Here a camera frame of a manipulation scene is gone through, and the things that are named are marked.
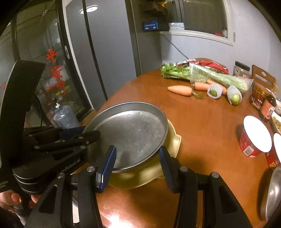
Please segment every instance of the window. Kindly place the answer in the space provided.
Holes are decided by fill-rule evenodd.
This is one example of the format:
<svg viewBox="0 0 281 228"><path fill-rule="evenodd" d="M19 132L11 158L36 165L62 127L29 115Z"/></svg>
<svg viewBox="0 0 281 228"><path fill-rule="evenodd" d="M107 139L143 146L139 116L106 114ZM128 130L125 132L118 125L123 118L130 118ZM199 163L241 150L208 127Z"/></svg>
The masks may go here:
<svg viewBox="0 0 281 228"><path fill-rule="evenodd" d="M227 28L222 0L183 0L185 30L223 34Z"/></svg>
<svg viewBox="0 0 281 228"><path fill-rule="evenodd" d="M235 42L229 0L170 0L165 7L169 22L184 23L184 30L170 30L171 35L201 37L229 45Z"/></svg>

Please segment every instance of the white wall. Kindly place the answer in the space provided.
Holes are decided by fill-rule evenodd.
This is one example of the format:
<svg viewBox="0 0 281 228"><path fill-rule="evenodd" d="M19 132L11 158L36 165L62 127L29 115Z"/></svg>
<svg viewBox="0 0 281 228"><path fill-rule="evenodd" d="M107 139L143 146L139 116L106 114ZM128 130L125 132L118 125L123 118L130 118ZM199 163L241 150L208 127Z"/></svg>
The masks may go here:
<svg viewBox="0 0 281 228"><path fill-rule="evenodd" d="M230 0L235 23L233 46L197 37L167 36L189 58L209 58L224 64L232 74L235 61L253 64L276 78L281 89L281 43L264 16L247 0ZM183 57L163 36L162 62L177 62Z"/></svg>

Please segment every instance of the green vegetable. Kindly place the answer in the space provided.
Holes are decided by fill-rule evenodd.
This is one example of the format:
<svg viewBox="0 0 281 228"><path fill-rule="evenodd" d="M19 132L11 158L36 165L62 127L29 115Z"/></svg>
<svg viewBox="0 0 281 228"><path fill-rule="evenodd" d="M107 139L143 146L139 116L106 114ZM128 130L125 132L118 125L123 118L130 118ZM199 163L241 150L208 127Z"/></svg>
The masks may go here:
<svg viewBox="0 0 281 228"><path fill-rule="evenodd" d="M196 65L194 63L190 63L190 80L191 81L199 81L206 83L207 79L211 79L212 81L223 85L228 88L229 86L235 86L241 93L245 93L250 88L253 80L246 79L243 77L234 77L228 74L220 74L214 71L211 71L205 67L200 65Z"/></svg>
<svg viewBox="0 0 281 228"><path fill-rule="evenodd" d="M204 97L204 93L201 93L201 92L198 94L193 92L192 95L195 96L197 99L202 99Z"/></svg>
<svg viewBox="0 0 281 228"><path fill-rule="evenodd" d="M216 96L217 96L217 91L215 91L215 90L210 90L210 94L211 94L212 96L216 97Z"/></svg>
<svg viewBox="0 0 281 228"><path fill-rule="evenodd" d="M232 105L235 105L235 106L238 105L241 102L240 95L234 94L230 101L231 101Z"/></svg>
<svg viewBox="0 0 281 228"><path fill-rule="evenodd" d="M189 67L178 67L170 63L169 65L163 64L161 67L161 74L165 78L177 78L189 80L190 72Z"/></svg>

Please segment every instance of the ceiling light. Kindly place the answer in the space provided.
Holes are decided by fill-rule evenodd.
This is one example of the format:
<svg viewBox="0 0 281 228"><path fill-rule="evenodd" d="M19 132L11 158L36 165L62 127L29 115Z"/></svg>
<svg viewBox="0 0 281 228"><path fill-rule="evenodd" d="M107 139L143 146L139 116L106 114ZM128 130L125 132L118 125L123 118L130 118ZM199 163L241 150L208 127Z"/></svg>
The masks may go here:
<svg viewBox="0 0 281 228"><path fill-rule="evenodd" d="M90 13L90 12L96 11L97 9L98 9L98 5L93 5L93 6L88 6L88 7L86 8L86 11L87 11L88 13Z"/></svg>

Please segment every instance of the jar lid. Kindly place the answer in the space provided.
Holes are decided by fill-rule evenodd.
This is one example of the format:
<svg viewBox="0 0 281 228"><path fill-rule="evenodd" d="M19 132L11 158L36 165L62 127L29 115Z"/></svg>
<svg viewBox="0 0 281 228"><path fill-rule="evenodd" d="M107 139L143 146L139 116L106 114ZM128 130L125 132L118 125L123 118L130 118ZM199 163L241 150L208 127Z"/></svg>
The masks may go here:
<svg viewBox="0 0 281 228"><path fill-rule="evenodd" d="M272 147L272 140L266 126L254 116L246 116L243 123L252 144L261 152L269 152Z"/></svg>
<svg viewBox="0 0 281 228"><path fill-rule="evenodd" d="M246 70L246 71L250 71L250 67L248 67L247 65L243 64L243 63L240 63L238 61L235 61L235 65Z"/></svg>

